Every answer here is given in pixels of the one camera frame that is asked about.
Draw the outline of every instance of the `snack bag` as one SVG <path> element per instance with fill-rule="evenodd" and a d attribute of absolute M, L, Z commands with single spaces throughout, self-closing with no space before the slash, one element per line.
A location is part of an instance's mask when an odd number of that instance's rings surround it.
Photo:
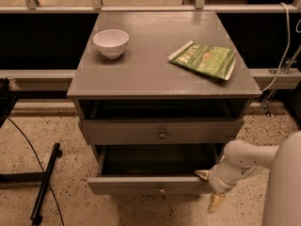
<path fill-rule="evenodd" d="M 229 80 L 234 68 L 235 54 L 230 48 L 195 44 L 189 41 L 168 59 L 172 64 L 189 70 Z"/>

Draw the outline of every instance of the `speckled floor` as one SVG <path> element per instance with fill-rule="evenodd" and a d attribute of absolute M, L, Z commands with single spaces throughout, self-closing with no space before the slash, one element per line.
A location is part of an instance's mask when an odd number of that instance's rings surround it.
<path fill-rule="evenodd" d="M 280 102 L 271 104 L 266 117 L 252 105 L 238 138 L 258 145 L 279 144 L 299 126 Z M 260 226 L 268 170 L 239 182 L 214 214 L 207 213 L 209 195 L 99 196 L 91 193 L 87 178 L 97 163 L 77 126 L 72 103 L 16 104 L 10 115 L 32 141 L 46 167 L 54 143 L 63 155 L 55 164 L 51 185 L 66 226 L 76 225 L 192 225 Z M 23 136 L 7 120 L 0 129 L 0 172 L 39 171 L 39 165 Z M 31 225 L 38 187 L 6 186 L 0 189 L 0 225 Z M 61 225 L 50 191 L 41 210 L 41 225 Z"/>

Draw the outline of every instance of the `white bowl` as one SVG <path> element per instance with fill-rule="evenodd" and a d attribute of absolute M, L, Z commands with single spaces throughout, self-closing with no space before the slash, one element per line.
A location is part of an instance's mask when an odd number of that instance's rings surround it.
<path fill-rule="evenodd" d="M 98 51 L 109 58 L 117 58 L 126 50 L 129 35 L 118 29 L 108 29 L 93 37 Z"/>

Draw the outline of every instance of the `white cable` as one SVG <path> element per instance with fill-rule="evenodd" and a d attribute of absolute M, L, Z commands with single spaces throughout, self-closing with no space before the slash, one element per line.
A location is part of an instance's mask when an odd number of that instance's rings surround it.
<path fill-rule="evenodd" d="M 288 50 L 290 48 L 290 45 L 291 45 L 291 30 L 290 30 L 290 17 L 289 17 L 289 11 L 288 11 L 288 8 L 286 6 L 285 3 L 280 3 L 281 6 L 283 6 L 285 8 L 285 12 L 286 12 L 286 25 L 287 25 L 287 32 L 288 32 L 288 43 L 287 43 L 287 46 L 286 46 L 286 49 L 285 49 L 285 52 L 283 54 L 283 57 L 279 63 L 279 66 L 277 68 L 277 73 L 275 74 L 275 77 L 273 78 L 273 80 L 271 81 L 271 83 L 264 89 L 261 90 L 261 92 L 264 92 L 268 89 L 270 89 L 270 87 L 274 84 L 275 80 L 277 79 L 279 73 L 280 73 L 280 68 L 281 68 L 281 65 L 283 63 L 283 60 L 285 59 L 285 56 L 286 54 L 288 53 Z"/>
<path fill-rule="evenodd" d="M 295 31 L 299 34 L 301 33 L 301 30 L 298 29 L 298 26 L 300 25 L 301 19 L 299 20 L 297 26 L 295 27 Z"/>

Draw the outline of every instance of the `drawer knob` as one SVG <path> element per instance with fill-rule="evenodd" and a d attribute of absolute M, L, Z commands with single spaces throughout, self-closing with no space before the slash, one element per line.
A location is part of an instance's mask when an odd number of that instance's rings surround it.
<path fill-rule="evenodd" d="M 166 135 L 166 133 L 162 130 L 162 131 L 160 131 L 160 133 L 159 133 L 159 138 L 160 139 L 165 139 L 167 137 L 167 135 Z"/>

